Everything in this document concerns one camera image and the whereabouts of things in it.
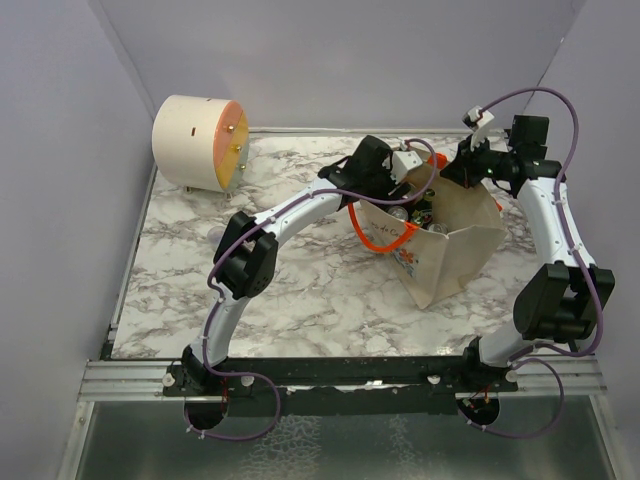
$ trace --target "brown paper bag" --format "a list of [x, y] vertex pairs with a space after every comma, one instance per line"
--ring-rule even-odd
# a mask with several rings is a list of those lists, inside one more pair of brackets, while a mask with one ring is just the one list
[[[428, 154], [416, 150], [423, 159]], [[424, 164], [408, 178], [420, 188], [433, 167]], [[434, 223], [444, 223], [447, 235], [418, 230], [404, 245], [387, 254], [400, 281], [418, 308], [464, 290], [496, 251], [506, 231], [495, 200], [479, 184], [465, 189], [436, 175], [431, 188]], [[369, 202], [361, 201], [377, 245], [388, 245], [405, 231], [403, 221]]]

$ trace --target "white marble floor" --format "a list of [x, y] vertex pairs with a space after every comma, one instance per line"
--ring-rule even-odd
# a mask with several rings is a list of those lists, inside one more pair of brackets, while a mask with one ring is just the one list
[[[304, 188], [361, 137], [252, 137], [243, 183], [231, 199], [186, 193], [158, 173], [120, 318], [113, 358], [179, 357], [213, 294], [206, 235], [243, 209], [268, 209]], [[450, 159], [461, 138], [427, 137]], [[392, 146], [397, 139], [386, 139]], [[251, 301], [230, 355], [371, 356], [460, 353], [511, 318], [537, 268], [526, 219], [494, 187], [508, 235], [463, 293], [418, 310], [382, 256], [365, 249], [345, 210], [305, 229], [278, 256], [274, 281]]]

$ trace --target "white wall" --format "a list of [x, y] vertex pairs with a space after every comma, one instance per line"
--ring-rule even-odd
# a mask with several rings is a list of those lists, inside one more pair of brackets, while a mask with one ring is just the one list
[[116, 301], [151, 117], [84, 0], [4, 2], [0, 477], [54, 478]]
[[156, 106], [235, 98], [253, 126], [351, 128], [464, 128], [472, 106], [537, 85], [584, 2], [91, 1]]
[[[569, 201], [590, 253], [616, 276], [598, 358], [640, 474], [638, 19], [637, 0], [588, 0], [542, 85], [565, 93], [580, 118]], [[527, 113], [551, 117], [547, 158], [563, 160], [572, 131], [563, 105], [536, 94]]]

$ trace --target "white cylinder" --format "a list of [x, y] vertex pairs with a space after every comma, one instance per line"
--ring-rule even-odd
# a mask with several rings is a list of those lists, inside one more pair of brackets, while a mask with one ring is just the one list
[[151, 147], [171, 183], [228, 192], [247, 163], [247, 118], [233, 100], [172, 95], [156, 115]]

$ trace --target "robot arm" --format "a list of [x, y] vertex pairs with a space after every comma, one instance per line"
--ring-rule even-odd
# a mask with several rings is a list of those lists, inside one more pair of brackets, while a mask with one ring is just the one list
[[[463, 121], [474, 130], [460, 143], [456, 158], [441, 176], [465, 188], [489, 178], [510, 184], [509, 193], [522, 206], [542, 265], [534, 278], [518, 295], [509, 322], [479, 341], [479, 361], [488, 366], [506, 367], [509, 359], [540, 341], [569, 343], [584, 340], [596, 324], [593, 300], [584, 276], [570, 249], [562, 228], [555, 184], [560, 164], [545, 160], [548, 119], [516, 116], [509, 136], [509, 152], [490, 149], [486, 138], [493, 116], [479, 107], [470, 110]], [[614, 286], [610, 270], [596, 266], [587, 252], [567, 201], [564, 178], [559, 185], [561, 208], [576, 249], [594, 280], [602, 307]]]
[[[509, 137], [511, 148], [498, 152], [490, 149], [486, 138], [492, 118], [489, 112], [478, 108], [469, 112], [464, 121], [474, 133], [460, 142], [456, 158], [442, 170], [441, 177], [465, 188], [474, 187], [484, 178], [509, 182], [509, 193], [519, 200], [527, 215], [542, 267], [518, 295], [513, 322], [471, 342], [465, 351], [465, 357], [473, 359], [468, 362], [470, 370], [505, 368], [515, 353], [540, 341], [573, 344], [588, 338], [596, 324], [593, 300], [569, 250], [555, 204], [554, 184], [561, 167], [556, 161], [544, 159], [548, 119], [516, 116]], [[216, 252], [216, 262], [247, 232], [263, 222], [265, 226], [221, 262], [215, 275], [222, 291], [221, 303], [214, 304], [201, 336], [187, 347], [185, 356], [195, 356], [202, 364], [202, 340], [209, 325], [209, 363], [224, 361], [244, 308], [273, 278], [278, 246], [355, 200], [345, 192], [380, 199], [400, 198], [406, 193], [402, 190], [405, 176], [422, 163], [416, 157], [415, 152], [394, 152], [381, 140], [366, 137], [345, 159], [344, 166], [323, 168], [319, 178], [282, 205], [256, 217], [243, 212], [234, 215]], [[335, 189], [341, 192], [330, 192]], [[560, 196], [569, 231], [589, 266], [604, 306], [614, 286], [613, 274], [599, 269], [584, 248], [566, 201], [564, 183], [560, 185]]]
[[214, 257], [216, 262], [243, 234], [257, 225], [266, 225], [247, 239], [249, 245], [235, 249], [216, 275], [222, 293], [211, 307], [200, 336], [190, 345], [190, 353], [199, 363], [204, 363], [205, 335], [209, 363], [217, 365], [226, 359], [231, 337], [249, 300], [273, 279], [279, 246], [355, 200], [332, 191], [341, 188], [375, 198], [399, 198], [405, 192], [401, 185], [407, 174], [423, 163], [417, 153], [392, 151], [375, 137], [366, 137], [353, 156], [345, 160], [344, 166], [338, 162], [322, 169], [307, 188], [277, 207], [255, 217], [238, 212], [231, 218]]

